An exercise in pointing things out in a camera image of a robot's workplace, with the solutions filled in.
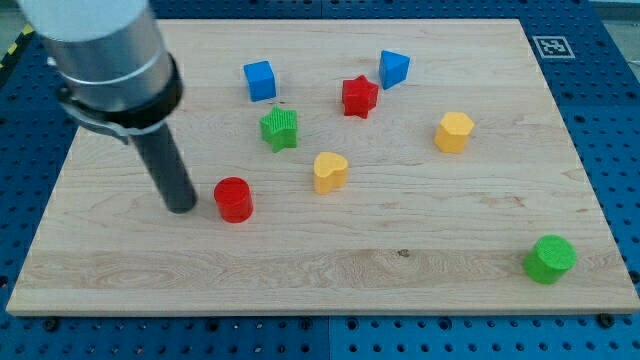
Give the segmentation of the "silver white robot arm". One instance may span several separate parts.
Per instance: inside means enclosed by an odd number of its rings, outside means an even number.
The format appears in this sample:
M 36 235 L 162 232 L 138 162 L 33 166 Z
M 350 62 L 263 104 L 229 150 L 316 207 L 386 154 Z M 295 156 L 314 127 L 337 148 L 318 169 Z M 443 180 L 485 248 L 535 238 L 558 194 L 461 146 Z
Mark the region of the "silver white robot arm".
M 19 0 L 62 77 L 57 97 L 85 129 L 123 143 L 161 131 L 182 81 L 148 0 Z

